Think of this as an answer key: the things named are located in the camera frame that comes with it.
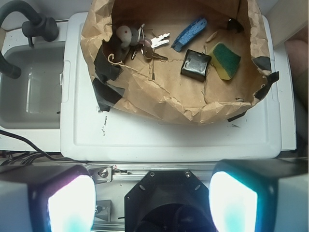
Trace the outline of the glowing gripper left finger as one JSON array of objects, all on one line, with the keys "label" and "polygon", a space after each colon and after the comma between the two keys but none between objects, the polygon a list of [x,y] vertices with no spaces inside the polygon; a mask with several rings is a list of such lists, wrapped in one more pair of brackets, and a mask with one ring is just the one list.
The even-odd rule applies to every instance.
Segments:
[{"label": "glowing gripper left finger", "polygon": [[2,232],[89,232],[96,189],[82,165],[0,168]]}]

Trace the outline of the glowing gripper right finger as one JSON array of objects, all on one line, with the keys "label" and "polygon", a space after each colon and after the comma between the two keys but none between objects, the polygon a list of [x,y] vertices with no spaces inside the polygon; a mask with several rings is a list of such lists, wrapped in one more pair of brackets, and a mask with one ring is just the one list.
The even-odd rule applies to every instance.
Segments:
[{"label": "glowing gripper right finger", "polygon": [[307,158],[223,159],[210,180],[212,220],[220,232],[307,232]]}]

